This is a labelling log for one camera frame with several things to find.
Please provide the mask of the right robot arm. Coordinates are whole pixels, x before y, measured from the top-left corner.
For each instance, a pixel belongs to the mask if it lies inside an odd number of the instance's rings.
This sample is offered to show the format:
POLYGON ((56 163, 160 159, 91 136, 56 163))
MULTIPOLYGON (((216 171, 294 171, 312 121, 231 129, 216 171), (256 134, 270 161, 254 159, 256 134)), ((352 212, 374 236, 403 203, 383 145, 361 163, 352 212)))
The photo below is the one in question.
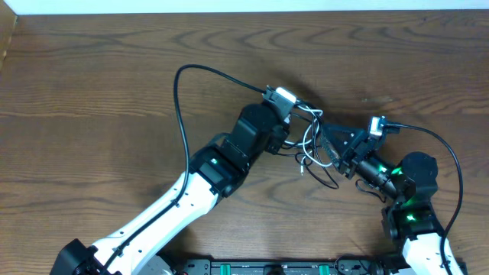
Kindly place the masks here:
POLYGON ((396 250, 377 257, 368 273, 466 274, 466 264, 454 257, 449 244, 451 225, 442 226, 432 206, 439 189, 436 158, 414 151, 393 165, 377 153, 387 135, 404 127, 380 117, 372 118, 366 130, 322 126, 321 144, 333 167, 349 179, 358 176, 368 193, 391 201, 381 211, 382 226, 396 250))

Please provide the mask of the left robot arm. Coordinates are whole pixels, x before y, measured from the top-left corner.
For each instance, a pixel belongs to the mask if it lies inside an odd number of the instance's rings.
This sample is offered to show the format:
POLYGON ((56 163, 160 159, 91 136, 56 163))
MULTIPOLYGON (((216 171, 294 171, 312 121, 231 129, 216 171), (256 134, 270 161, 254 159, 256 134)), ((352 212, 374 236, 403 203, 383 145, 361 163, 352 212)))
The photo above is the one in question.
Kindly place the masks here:
POLYGON ((259 156, 276 153, 289 134, 291 107, 244 107, 222 144, 188 159, 185 171, 128 224, 86 247, 75 239, 58 254, 52 274, 139 274, 187 225, 210 212, 245 181, 259 156))

